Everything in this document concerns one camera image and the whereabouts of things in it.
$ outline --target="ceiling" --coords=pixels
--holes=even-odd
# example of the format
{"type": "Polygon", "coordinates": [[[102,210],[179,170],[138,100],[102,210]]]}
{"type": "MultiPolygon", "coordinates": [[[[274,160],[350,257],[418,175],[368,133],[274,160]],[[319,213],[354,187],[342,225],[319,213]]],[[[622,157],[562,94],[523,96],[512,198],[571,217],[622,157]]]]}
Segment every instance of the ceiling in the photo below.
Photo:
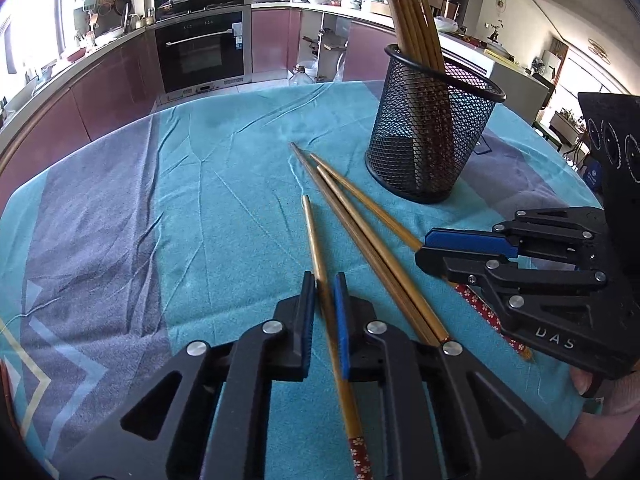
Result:
{"type": "Polygon", "coordinates": [[[640,94],[640,23],[624,0],[534,0],[562,38],[590,54],[588,39],[607,51],[596,60],[631,93],[640,94]]]}

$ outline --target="person's hand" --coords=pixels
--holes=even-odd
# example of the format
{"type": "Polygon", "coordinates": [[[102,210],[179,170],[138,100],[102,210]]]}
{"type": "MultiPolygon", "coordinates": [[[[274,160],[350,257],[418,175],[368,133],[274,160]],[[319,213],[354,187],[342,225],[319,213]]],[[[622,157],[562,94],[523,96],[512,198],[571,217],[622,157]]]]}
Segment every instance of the person's hand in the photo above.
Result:
{"type": "MultiPolygon", "coordinates": [[[[591,386],[593,375],[571,368],[571,378],[580,394],[591,386]]],[[[582,459],[591,478],[613,456],[640,417],[640,372],[632,372],[605,384],[607,394],[599,415],[581,413],[566,442],[582,459]]]]}

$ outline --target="tile floor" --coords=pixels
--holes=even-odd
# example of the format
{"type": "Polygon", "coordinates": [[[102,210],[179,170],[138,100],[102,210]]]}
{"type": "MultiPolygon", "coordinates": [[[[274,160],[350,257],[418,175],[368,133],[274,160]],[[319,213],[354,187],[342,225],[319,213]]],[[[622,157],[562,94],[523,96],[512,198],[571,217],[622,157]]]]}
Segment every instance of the tile floor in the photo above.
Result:
{"type": "Polygon", "coordinates": [[[151,113],[167,110],[168,108],[173,108],[174,106],[181,105],[183,103],[188,103],[190,101],[194,101],[202,97],[208,97],[212,95],[228,95],[228,94],[237,94],[237,93],[244,93],[244,92],[254,92],[256,90],[264,90],[265,88],[277,88],[279,86],[287,86],[288,84],[289,84],[289,81],[287,79],[276,79],[273,81],[261,81],[259,83],[247,83],[245,85],[231,86],[229,88],[220,88],[218,90],[212,90],[211,92],[204,92],[203,94],[197,94],[190,97],[185,97],[183,99],[178,99],[177,101],[172,101],[164,105],[159,105],[156,102],[156,104],[154,104],[154,107],[151,110],[151,113]]]}

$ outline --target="chopstick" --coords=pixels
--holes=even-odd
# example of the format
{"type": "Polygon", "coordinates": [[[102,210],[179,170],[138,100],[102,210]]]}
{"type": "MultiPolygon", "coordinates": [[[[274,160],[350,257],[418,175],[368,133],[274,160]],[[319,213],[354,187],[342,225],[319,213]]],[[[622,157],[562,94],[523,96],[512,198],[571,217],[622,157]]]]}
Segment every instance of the chopstick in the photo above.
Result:
{"type": "Polygon", "coordinates": [[[400,262],[396,259],[395,256],[389,251],[384,242],[378,237],[378,235],[373,231],[367,221],[362,217],[359,211],[353,206],[347,196],[342,192],[342,190],[338,187],[338,185],[332,180],[332,178],[327,174],[327,172],[321,167],[317,167],[318,173],[324,179],[326,184],[329,186],[331,191],[334,192],[334,195],[338,198],[340,203],[347,210],[351,218],[356,222],[358,227],[362,230],[364,235],[367,237],[371,245],[376,249],[382,260],[386,263],[386,266],[391,270],[393,275],[396,277],[396,280],[400,283],[402,288],[404,288],[405,292],[415,305],[416,309],[420,313],[420,315],[424,318],[424,320],[429,325],[429,328],[436,336],[440,343],[444,343],[448,341],[449,333],[447,329],[444,328],[444,325],[436,316],[436,313],[433,311],[427,300],[424,299],[424,296],[420,293],[418,288],[415,286],[414,282],[412,282],[409,275],[400,265],[400,262]]]}
{"type": "MultiPolygon", "coordinates": [[[[322,160],[315,153],[310,153],[309,156],[324,169],[327,174],[330,174],[336,182],[341,184],[347,189],[354,197],[356,197],[362,204],[369,209],[391,232],[393,232],[398,238],[400,238],[414,253],[420,250],[422,243],[416,238],[409,229],[404,227],[398,220],[393,218],[388,212],[382,209],[377,203],[369,198],[364,192],[362,192],[355,184],[349,181],[346,177],[338,173],[331,165],[322,160]]],[[[482,316],[484,320],[498,332],[502,338],[525,360],[529,361],[533,357],[533,352],[524,344],[517,342],[509,336],[505,336],[500,332],[500,322],[497,317],[489,318],[488,314],[483,310],[483,307],[489,309],[482,298],[480,298],[474,291],[468,286],[464,285],[462,290],[456,288],[456,284],[443,278],[450,286],[452,286],[465,300],[469,303],[473,309],[482,316]],[[470,297],[465,295],[465,291],[470,293],[470,297]]]]}
{"type": "Polygon", "coordinates": [[[444,72],[444,60],[429,0],[388,0],[398,46],[424,66],[444,72]]]}
{"type": "Polygon", "coordinates": [[[354,241],[360,252],[364,256],[371,269],[376,273],[376,276],[382,282],[388,294],[394,300],[394,303],[398,306],[402,314],[406,317],[409,324],[414,329],[414,332],[420,338],[420,340],[432,346],[439,346],[439,341],[431,331],[430,327],[425,322],[424,318],[415,309],[411,299],[404,291],[404,288],[398,283],[396,277],[391,273],[389,268],[385,265],[380,255],[376,252],[375,248],[358,225],[354,222],[353,218],[349,215],[347,210],[342,206],[340,201],[335,197],[331,189],[327,186],[326,182],[322,179],[318,170],[314,168],[300,149],[292,142],[290,143],[291,149],[296,154],[300,163],[306,169],[311,179],[314,181],[318,190],[328,203],[331,210],[338,217],[338,220],[344,227],[345,231],[349,234],[354,241]]]}
{"type": "Polygon", "coordinates": [[[409,229],[404,227],[400,222],[393,218],[389,213],[382,209],[366,194],[364,194],[359,188],[354,186],[351,181],[343,177],[340,173],[334,170],[327,162],[322,160],[315,153],[309,153],[309,156],[321,166],[328,174],[330,174],[335,180],[338,181],[344,188],[346,188],[354,197],[356,197],[362,204],[371,211],[389,230],[400,238],[414,253],[420,250],[422,243],[416,238],[409,229]]]}
{"type": "Polygon", "coordinates": [[[320,307],[322,317],[324,318],[327,346],[329,347],[329,356],[331,357],[331,367],[334,372],[335,387],[338,391],[338,403],[340,404],[344,429],[351,448],[354,467],[356,468],[356,478],[359,478],[358,475],[370,471],[369,454],[367,453],[367,447],[364,443],[364,432],[362,431],[360,416],[358,415],[358,405],[353,394],[353,389],[351,388],[351,384],[340,376],[340,357],[338,356],[334,298],[332,297],[331,287],[327,280],[326,267],[322,260],[311,202],[307,195],[302,197],[302,207],[305,212],[306,232],[309,238],[309,248],[311,250],[318,295],[320,296],[320,307]]]}

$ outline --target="white appliance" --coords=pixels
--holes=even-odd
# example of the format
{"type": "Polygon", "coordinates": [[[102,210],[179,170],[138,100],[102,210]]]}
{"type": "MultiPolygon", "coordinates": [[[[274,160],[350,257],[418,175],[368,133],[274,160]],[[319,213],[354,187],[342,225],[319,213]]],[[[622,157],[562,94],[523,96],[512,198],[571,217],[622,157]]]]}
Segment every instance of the white appliance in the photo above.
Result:
{"type": "Polygon", "coordinates": [[[558,69],[560,68],[560,58],[548,50],[545,50],[545,53],[542,55],[542,62],[546,66],[545,71],[542,74],[543,77],[553,83],[556,79],[556,75],[558,74],[558,69]]]}

